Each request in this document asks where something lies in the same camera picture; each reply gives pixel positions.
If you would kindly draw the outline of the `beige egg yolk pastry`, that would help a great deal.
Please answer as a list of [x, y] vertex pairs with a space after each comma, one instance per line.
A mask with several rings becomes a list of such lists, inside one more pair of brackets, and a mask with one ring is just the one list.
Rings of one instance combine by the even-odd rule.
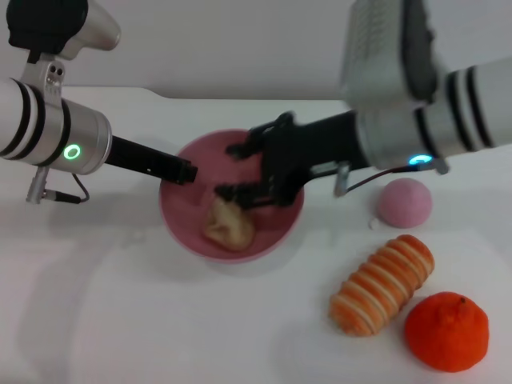
[[206, 238], [230, 251], [244, 251], [253, 242], [254, 222], [238, 204], [216, 197], [203, 226]]

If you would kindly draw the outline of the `striped orange bread roll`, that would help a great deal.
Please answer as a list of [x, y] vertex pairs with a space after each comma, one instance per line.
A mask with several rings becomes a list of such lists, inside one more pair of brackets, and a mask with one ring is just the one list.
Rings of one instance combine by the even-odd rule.
[[370, 337], [387, 326], [433, 273], [430, 249], [404, 234], [379, 247], [330, 297], [328, 315], [352, 337]]

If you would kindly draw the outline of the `pink round bun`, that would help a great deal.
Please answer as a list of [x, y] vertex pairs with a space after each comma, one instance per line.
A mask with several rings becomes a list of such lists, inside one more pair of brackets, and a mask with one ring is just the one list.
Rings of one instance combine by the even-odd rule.
[[412, 178], [399, 178], [387, 184], [378, 196], [377, 212], [386, 224], [400, 229], [422, 225], [431, 215], [430, 189]]

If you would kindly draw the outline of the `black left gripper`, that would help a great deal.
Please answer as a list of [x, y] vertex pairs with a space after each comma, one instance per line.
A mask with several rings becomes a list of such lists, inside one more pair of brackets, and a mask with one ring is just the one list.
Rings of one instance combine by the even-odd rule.
[[189, 160], [113, 136], [106, 164], [179, 185], [193, 183], [198, 168]]

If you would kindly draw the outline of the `orange tangerine toy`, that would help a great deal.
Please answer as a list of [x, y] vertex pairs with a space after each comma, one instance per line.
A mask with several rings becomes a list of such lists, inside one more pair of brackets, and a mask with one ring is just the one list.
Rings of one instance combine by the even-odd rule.
[[468, 297], [440, 292], [409, 312], [404, 336], [410, 352], [425, 365], [441, 372], [462, 372], [486, 356], [489, 319]]

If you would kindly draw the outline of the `pink plastic bowl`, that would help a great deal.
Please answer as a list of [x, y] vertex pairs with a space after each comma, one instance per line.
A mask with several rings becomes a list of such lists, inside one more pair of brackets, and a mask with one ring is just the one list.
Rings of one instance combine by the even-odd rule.
[[205, 134], [184, 146], [178, 156], [198, 168], [191, 184], [179, 186], [161, 182], [159, 205], [162, 219], [174, 239], [188, 251], [220, 263], [248, 262], [267, 255], [292, 232], [304, 203], [300, 191], [293, 205], [268, 206], [250, 212], [255, 236], [250, 246], [233, 252], [209, 240], [203, 233], [214, 200], [214, 188], [259, 180], [260, 155], [236, 161], [227, 153], [229, 145], [245, 140], [245, 130], [219, 130]]

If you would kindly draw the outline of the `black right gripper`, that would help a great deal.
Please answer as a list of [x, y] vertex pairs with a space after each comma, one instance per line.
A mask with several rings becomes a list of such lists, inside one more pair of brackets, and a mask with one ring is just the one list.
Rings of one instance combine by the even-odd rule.
[[353, 170], [368, 167], [356, 130], [356, 113], [338, 114], [298, 126], [292, 113], [251, 128], [246, 138], [226, 147], [226, 154], [243, 160], [262, 152], [261, 181], [221, 184], [217, 196], [244, 210], [289, 206], [315, 176], [311, 168], [348, 162]]

